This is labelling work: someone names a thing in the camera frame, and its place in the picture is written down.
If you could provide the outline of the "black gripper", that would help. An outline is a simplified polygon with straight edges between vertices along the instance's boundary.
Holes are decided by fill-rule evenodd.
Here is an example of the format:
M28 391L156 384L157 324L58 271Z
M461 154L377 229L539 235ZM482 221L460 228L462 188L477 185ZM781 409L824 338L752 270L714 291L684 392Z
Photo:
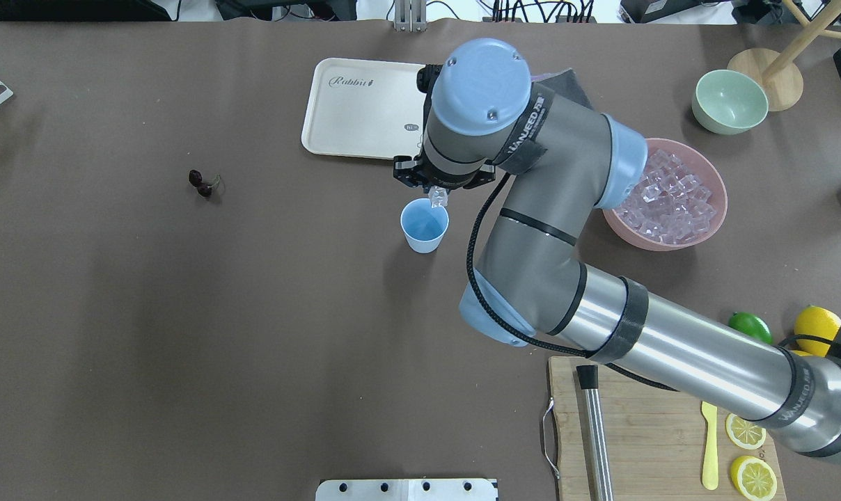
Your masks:
M483 162L479 168L465 174L447 173L437 168L424 154L413 157L398 155L393 158L393 177L410 188L421 187L430 191L433 187L446 190L474 189L496 179L496 168Z

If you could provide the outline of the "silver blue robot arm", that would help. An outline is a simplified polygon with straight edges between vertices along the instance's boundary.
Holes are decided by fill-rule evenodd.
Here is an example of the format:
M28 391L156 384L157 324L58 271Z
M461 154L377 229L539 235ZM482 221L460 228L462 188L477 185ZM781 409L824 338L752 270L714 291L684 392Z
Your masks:
M802 456L841 464L841 328L825 356L799 356L585 265L589 213L617 208L647 159L645 139L590 108L582 90L534 82L493 38L465 42L416 77L423 146L394 177L425 191L471 189L504 171L512 188L480 260L469 237L462 316L499 342L532 344L736 413Z

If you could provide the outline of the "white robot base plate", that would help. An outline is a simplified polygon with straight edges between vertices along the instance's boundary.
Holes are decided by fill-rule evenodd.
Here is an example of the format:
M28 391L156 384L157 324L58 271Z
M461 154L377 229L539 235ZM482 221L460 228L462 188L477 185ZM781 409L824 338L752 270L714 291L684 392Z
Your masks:
M315 500L499 500L497 481L485 478L329 479Z

